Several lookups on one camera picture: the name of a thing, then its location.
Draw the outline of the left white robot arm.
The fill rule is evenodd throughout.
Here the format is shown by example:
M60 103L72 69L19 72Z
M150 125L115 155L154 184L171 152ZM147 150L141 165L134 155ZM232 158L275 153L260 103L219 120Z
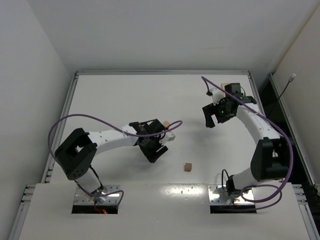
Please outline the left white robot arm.
M84 193L92 198L105 198L108 191L92 167L95 156L122 147L139 147L147 160L155 163L168 151L165 144L175 137L158 119L131 122L120 130L87 132L77 128L55 150L54 157L66 177Z

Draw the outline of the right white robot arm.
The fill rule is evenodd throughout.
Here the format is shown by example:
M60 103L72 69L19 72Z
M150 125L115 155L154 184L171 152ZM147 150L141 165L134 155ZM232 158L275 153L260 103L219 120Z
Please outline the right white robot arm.
M246 95L240 83L207 88L206 95L212 102L202 108L207 128L237 118L246 127L255 142L249 168L228 176L225 190L242 194L260 183L283 179L286 184L294 166L294 150L289 138L275 123L259 110L253 96Z

